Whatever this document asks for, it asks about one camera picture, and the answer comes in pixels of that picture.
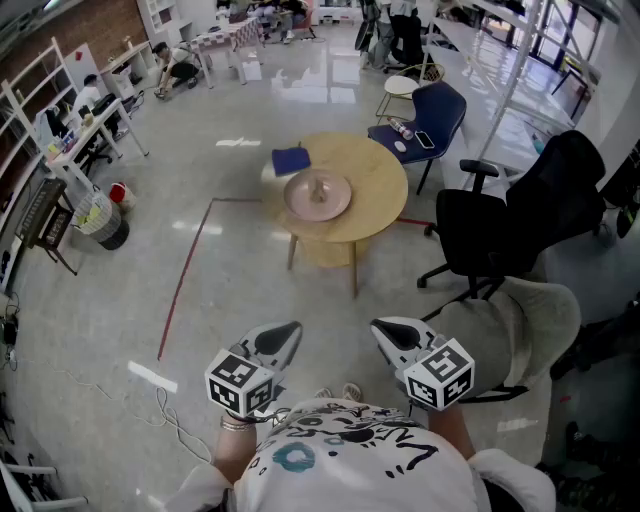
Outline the round wooden table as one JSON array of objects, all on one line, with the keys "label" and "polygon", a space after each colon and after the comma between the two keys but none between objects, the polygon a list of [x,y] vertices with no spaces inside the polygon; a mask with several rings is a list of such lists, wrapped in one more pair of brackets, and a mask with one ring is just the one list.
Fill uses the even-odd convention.
[{"label": "round wooden table", "polygon": [[408,198],[406,171],[381,144],[362,135],[319,132],[302,138],[309,154],[309,171],[344,179],[351,197],[346,209],[325,221],[296,217],[286,206],[285,188],[293,173],[278,176],[269,157],[261,171],[263,204],[269,217],[287,233],[287,269],[296,249],[303,247],[309,261],[325,268],[346,267],[352,297],[358,295],[358,260],[371,238],[382,233],[402,213]]}]

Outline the blue chair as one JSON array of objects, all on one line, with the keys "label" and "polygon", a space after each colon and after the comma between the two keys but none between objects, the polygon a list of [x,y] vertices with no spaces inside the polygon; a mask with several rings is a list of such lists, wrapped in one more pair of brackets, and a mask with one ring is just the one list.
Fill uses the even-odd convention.
[{"label": "blue chair", "polygon": [[[424,150],[415,136],[405,140],[387,122],[384,125],[367,129],[370,139],[388,149],[403,165],[425,162],[426,166],[419,182],[416,194],[422,191],[432,163],[444,156],[449,149],[457,130],[460,128],[467,103],[465,98],[446,82],[437,82],[416,89],[412,95],[415,118],[405,125],[413,131],[426,132],[435,144],[433,150]],[[399,152],[394,142],[400,141],[406,146],[404,153]]]}]

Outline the checkered table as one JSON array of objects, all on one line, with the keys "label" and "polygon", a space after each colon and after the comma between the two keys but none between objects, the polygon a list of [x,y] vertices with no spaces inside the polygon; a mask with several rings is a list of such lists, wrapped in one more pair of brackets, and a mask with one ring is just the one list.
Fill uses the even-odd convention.
[{"label": "checkered table", "polygon": [[264,64],[263,29],[256,18],[227,23],[216,32],[200,34],[189,42],[189,47],[200,60],[205,82],[209,89],[212,89],[214,84],[206,55],[223,52],[226,56],[227,64],[236,69],[242,85],[247,83],[242,60],[242,51],[244,49],[252,48],[259,64]]}]

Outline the white board with red sticker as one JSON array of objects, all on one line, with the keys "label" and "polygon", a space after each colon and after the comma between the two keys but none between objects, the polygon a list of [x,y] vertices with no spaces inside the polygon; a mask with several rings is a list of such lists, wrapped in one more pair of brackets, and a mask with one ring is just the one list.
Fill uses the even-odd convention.
[{"label": "white board with red sticker", "polygon": [[84,79],[87,75],[94,74],[97,77],[96,87],[101,95],[106,95],[108,89],[102,79],[100,69],[96,65],[93,55],[87,43],[83,43],[64,57],[64,61],[78,90],[84,87]]}]

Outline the grey upholstered chair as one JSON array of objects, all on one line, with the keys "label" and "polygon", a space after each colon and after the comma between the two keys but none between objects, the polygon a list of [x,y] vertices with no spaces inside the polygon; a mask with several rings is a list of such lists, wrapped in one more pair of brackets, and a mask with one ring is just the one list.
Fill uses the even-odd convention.
[{"label": "grey upholstered chair", "polygon": [[488,278],[423,320],[474,358],[464,403],[506,402],[531,390],[576,340],[581,311],[564,285]]}]

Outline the blue cloth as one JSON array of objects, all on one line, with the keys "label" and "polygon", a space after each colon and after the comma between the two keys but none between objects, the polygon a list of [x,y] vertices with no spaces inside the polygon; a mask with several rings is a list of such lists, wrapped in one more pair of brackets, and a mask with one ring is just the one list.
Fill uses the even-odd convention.
[{"label": "blue cloth", "polygon": [[271,156],[276,177],[297,173],[311,166],[309,153],[300,144],[287,149],[273,149]]}]

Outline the pink big plate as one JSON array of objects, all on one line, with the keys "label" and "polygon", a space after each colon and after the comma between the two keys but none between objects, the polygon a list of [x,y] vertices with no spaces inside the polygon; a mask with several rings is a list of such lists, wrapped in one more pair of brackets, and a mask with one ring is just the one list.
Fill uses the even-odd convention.
[{"label": "pink big plate", "polygon": [[[325,183],[327,200],[321,204],[310,201],[309,185],[316,179]],[[324,170],[301,171],[284,187],[286,208],[295,217],[310,222],[324,222],[338,217],[346,211],[351,197],[352,189],[347,179]]]}]

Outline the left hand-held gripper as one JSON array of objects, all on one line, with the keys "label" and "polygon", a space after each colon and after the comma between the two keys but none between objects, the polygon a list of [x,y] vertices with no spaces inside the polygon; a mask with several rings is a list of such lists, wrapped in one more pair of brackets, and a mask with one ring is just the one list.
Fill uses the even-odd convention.
[{"label": "left hand-held gripper", "polygon": [[268,323],[222,349],[205,371],[209,400],[240,419],[265,413],[284,391],[284,369],[291,364],[302,333],[298,321]]}]

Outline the red and white bucket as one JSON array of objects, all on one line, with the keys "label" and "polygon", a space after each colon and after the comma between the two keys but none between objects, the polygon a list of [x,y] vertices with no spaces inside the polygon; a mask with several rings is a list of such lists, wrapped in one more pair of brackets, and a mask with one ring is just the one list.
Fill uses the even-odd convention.
[{"label": "red and white bucket", "polygon": [[133,191],[123,182],[114,182],[111,185],[109,197],[123,213],[130,212],[137,201]]}]

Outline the person's white printed t-shirt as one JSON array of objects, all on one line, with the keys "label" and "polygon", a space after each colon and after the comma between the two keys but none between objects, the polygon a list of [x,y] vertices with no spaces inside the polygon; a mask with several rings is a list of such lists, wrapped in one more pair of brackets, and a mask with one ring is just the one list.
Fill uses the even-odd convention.
[{"label": "person's white printed t-shirt", "polygon": [[555,512],[540,470],[498,449],[466,460],[401,411],[321,393],[294,406],[231,484],[196,467],[162,512]]}]

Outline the person's left forearm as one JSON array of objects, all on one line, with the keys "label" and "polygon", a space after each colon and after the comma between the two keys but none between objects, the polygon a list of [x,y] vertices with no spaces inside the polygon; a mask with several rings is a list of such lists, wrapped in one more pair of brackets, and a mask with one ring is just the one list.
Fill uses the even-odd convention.
[{"label": "person's left forearm", "polygon": [[237,482],[256,453],[257,430],[254,423],[225,412],[213,456],[213,466],[231,483]]}]

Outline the person's right forearm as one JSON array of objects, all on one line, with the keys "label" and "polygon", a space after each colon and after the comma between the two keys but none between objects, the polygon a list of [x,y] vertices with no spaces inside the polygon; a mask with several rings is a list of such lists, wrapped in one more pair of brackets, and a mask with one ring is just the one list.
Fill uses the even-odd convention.
[{"label": "person's right forearm", "polygon": [[464,459],[468,460],[475,455],[459,404],[453,404],[442,411],[431,409],[427,416],[429,430],[449,442]]}]

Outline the white metal storage rack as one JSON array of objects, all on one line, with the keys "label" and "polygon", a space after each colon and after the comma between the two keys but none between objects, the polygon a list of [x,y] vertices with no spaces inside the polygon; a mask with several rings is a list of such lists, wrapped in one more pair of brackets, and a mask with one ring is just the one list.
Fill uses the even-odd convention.
[{"label": "white metal storage rack", "polygon": [[427,53],[467,102],[452,156],[449,188],[470,188],[458,158],[477,159],[498,175],[484,188],[501,192],[537,160],[536,134],[575,127],[598,81],[589,58],[597,15],[575,0],[442,0],[426,6]]}]

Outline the grey and white trash bin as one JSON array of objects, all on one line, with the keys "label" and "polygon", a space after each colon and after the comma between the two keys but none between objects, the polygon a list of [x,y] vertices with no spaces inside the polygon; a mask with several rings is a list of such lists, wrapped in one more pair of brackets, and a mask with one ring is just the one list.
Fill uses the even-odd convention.
[{"label": "grey and white trash bin", "polygon": [[71,225],[109,251],[127,240],[130,227],[119,207],[101,190],[89,192],[75,208]]}]

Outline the black mesh office chair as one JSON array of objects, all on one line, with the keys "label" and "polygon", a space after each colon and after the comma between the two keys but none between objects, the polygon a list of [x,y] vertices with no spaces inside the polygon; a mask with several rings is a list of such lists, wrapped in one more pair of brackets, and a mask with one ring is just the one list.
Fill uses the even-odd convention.
[{"label": "black mesh office chair", "polygon": [[597,190],[605,165],[593,143],[581,132],[553,136],[542,153],[503,198],[483,192],[496,170],[483,162],[463,160],[474,175],[471,190],[444,189],[437,195],[436,220],[426,226],[437,234],[445,264],[417,280],[451,271],[469,282],[467,296],[481,286],[530,272],[545,249],[599,226],[605,202]]}]

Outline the white wall shelving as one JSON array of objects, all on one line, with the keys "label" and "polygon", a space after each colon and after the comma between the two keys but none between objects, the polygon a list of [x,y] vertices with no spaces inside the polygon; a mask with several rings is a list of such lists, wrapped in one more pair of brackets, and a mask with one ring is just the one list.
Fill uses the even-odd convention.
[{"label": "white wall shelving", "polygon": [[0,214],[9,212],[40,166],[37,114],[54,107],[67,113],[77,92],[55,39],[0,84]]}]

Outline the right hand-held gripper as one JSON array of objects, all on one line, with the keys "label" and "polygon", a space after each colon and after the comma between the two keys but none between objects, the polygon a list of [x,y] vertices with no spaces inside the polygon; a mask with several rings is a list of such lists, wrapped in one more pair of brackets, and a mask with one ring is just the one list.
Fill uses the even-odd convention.
[{"label": "right hand-held gripper", "polygon": [[370,329],[387,363],[403,369],[406,394],[416,406],[443,411],[473,387],[475,361],[455,338],[436,337],[424,321],[401,316],[376,318]]}]

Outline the black desk chair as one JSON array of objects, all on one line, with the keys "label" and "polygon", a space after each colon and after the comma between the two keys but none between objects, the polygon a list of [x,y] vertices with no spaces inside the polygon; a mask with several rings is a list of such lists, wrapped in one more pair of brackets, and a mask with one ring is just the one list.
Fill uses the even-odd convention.
[{"label": "black desk chair", "polygon": [[74,162],[82,169],[89,169],[98,160],[112,163],[112,157],[106,153],[108,143],[100,136],[94,135],[74,158]]}]

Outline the white cube bookcase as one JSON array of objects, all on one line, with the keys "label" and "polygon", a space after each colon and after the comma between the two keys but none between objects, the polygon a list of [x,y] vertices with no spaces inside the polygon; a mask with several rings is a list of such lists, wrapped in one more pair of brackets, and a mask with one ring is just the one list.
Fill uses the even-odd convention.
[{"label": "white cube bookcase", "polygon": [[151,45],[175,46],[192,38],[192,21],[179,10],[179,0],[136,0]]}]

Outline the white wall desk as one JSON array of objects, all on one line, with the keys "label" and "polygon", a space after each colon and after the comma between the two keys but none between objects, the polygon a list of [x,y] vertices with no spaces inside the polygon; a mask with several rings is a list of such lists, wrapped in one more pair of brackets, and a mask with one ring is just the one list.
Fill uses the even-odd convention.
[{"label": "white wall desk", "polygon": [[131,46],[101,70],[107,90],[121,100],[133,97],[137,87],[157,77],[157,65],[148,41]]}]

